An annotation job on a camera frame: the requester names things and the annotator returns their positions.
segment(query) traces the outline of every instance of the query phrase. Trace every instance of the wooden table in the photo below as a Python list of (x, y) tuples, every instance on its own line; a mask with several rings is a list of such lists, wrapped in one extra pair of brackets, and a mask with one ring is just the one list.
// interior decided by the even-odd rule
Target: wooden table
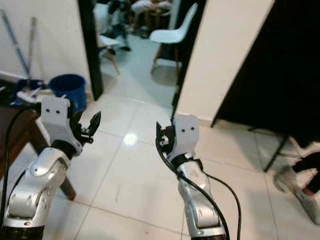
[[(0, 106), (0, 178), (2, 178), (5, 172), (5, 135), (11, 119), (17, 112), (18, 109), (16, 108)], [(44, 138), (36, 124), (36, 119), (38, 117), (39, 116), (35, 112), (26, 111), (20, 115), (15, 122), (9, 138), (9, 165), (15, 161), (27, 143), (31, 143), (33, 149), (38, 155), (44, 148), (49, 147), (47, 140)], [(60, 188), (69, 200), (73, 200), (76, 197), (76, 192), (67, 177)]]

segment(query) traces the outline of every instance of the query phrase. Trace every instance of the mop handle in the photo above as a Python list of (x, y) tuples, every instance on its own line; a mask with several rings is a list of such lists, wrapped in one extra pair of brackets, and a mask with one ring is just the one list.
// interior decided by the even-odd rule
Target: mop handle
[(14, 34), (14, 32), (13, 32), (11, 26), (10, 26), (8, 17), (6, 15), (6, 12), (3, 9), (0, 9), (0, 12), (1, 12), (1, 16), (2, 16), (2, 19), (4, 21), (4, 24), (6, 26), (6, 29), (7, 29), (8, 33), (9, 33), (10, 38), (11, 38), (11, 41), (12, 41), (14, 47), (15, 47), (15, 52), (16, 52), (18, 58), (19, 58), (19, 61), (22, 64), (24, 72), (27, 74), (27, 76), (29, 76), (28, 66), (27, 66), (26, 61), (24, 59), (23, 53), (20, 50), (20, 47), (19, 47), (18, 41), (17, 41), (17, 39), (15, 37), (15, 34)]
[(27, 69), (29, 72), (28, 80), (31, 80), (32, 78), (32, 55), (33, 55), (33, 45), (34, 45), (34, 38), (35, 38), (35, 30), (36, 30), (36, 22), (37, 19), (33, 16), (31, 18), (31, 32), (29, 36), (29, 56), (28, 56), (28, 63), (27, 63)]

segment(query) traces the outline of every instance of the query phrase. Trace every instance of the white chair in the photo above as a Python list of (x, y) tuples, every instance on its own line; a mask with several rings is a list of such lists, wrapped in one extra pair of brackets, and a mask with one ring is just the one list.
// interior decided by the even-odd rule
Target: white chair
[(110, 52), (109, 48), (110, 46), (113, 46), (113, 45), (118, 45), (119, 44), (119, 41), (116, 40), (116, 39), (112, 39), (110, 37), (106, 37), (106, 36), (103, 36), (103, 35), (99, 35), (97, 36), (97, 45), (98, 45), (98, 48), (104, 48), (106, 53), (108, 54), (108, 58), (110, 59), (112, 65), (114, 66), (116, 72), (118, 73), (118, 75), (120, 74), (120, 71), (118, 69), (118, 66), (117, 66), (117, 63), (116, 63), (116, 60), (113, 56), (113, 54)]
[(111, 60), (112, 65), (114, 66), (116, 72), (120, 74), (118, 69), (116, 60), (108, 47), (113, 45), (118, 45), (120, 42), (116, 39), (112, 39), (110, 37), (106, 37), (101, 35), (105, 33), (108, 26), (107, 26), (107, 16), (108, 16), (108, 6), (106, 4), (96, 3), (93, 9), (94, 14), (94, 21), (95, 21), (95, 34), (96, 34), (96, 41), (97, 46), (100, 49), (105, 49), (105, 53), (107, 57)]
[(198, 4), (193, 4), (187, 12), (183, 23), (178, 29), (174, 30), (155, 30), (150, 34), (149, 39), (153, 42), (160, 43), (159, 49), (154, 57), (153, 65), (150, 73), (152, 74), (156, 67), (156, 61), (160, 57), (163, 50), (163, 44), (175, 44), (174, 46), (174, 58), (175, 58), (175, 73), (179, 76), (179, 53), (177, 44), (180, 43), (187, 35), (191, 21), (197, 12)]

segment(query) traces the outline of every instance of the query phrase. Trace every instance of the black cable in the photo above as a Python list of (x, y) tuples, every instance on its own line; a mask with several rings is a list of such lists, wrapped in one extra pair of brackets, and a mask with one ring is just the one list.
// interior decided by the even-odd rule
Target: black cable
[(19, 109), (19, 111), (14, 115), (12, 120), (9, 123), (9, 126), (5, 133), (4, 139), (4, 176), (3, 176), (3, 188), (2, 188), (2, 197), (1, 197), (1, 209), (0, 209), (0, 230), (3, 227), (5, 210), (6, 210), (6, 198), (7, 198), (7, 187), (8, 187), (8, 175), (9, 175), (9, 137), (10, 132), (17, 121), (18, 117), (26, 110), (31, 107), (24, 107)]
[(216, 204), (216, 202), (212, 199), (212, 197), (206, 192), (204, 191), (202, 188), (200, 188), (196, 183), (194, 183), (193, 181), (191, 181), (190, 179), (188, 179), (187, 177), (185, 177), (182, 173), (178, 172), (165, 158), (165, 156), (163, 155), (162, 151), (161, 151), (161, 146), (159, 145), (159, 140), (158, 138), (156, 138), (155, 140), (155, 147), (162, 159), (162, 161), (164, 162), (164, 164), (180, 179), (183, 179), (185, 182), (187, 182), (189, 185), (191, 185), (192, 187), (194, 187), (195, 189), (197, 189), (200, 193), (202, 193), (205, 198), (213, 205), (213, 207), (215, 208), (215, 210), (218, 212), (219, 217), (221, 218), (222, 221), (222, 225), (224, 227), (225, 230), (225, 235), (226, 235), (226, 240), (230, 240), (230, 234), (229, 234), (229, 229), (228, 229), (228, 225), (227, 225), (227, 221), (224, 217), (224, 215), (222, 214), (220, 208), (218, 207), (218, 205)]
[(236, 201), (236, 206), (238, 208), (238, 228), (237, 228), (237, 234), (236, 234), (236, 239), (240, 240), (240, 235), (241, 235), (241, 222), (242, 222), (242, 212), (241, 212), (241, 206), (240, 206), (240, 201), (237, 197), (237, 194), (235, 193), (235, 191), (224, 181), (220, 180), (219, 178), (216, 178), (214, 176), (209, 175), (206, 172), (203, 172), (205, 175), (207, 175), (209, 178), (216, 180), (217, 182), (223, 184), (224, 186), (226, 186), (226, 188), (232, 193), (232, 195), (234, 196), (234, 199)]
[(8, 199), (8, 202), (7, 204), (9, 204), (9, 200), (10, 200), (10, 196), (12, 194), (12, 192), (14, 191), (14, 189), (16, 188), (16, 186), (18, 186), (20, 180), (22, 179), (22, 177), (25, 175), (26, 173), (26, 170), (24, 170), (20, 175), (19, 177), (17, 178), (17, 180), (15, 181), (15, 184), (13, 185), (12, 189), (11, 189), (11, 192), (10, 192), (10, 195), (9, 195), (9, 199)]

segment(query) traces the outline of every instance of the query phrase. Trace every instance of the blue bucket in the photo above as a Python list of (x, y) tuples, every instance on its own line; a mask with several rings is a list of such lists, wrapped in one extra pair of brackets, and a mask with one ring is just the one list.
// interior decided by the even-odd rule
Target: blue bucket
[(66, 95), (72, 101), (74, 112), (84, 111), (87, 107), (85, 85), (85, 79), (76, 74), (56, 76), (49, 82), (49, 88), (57, 97)]

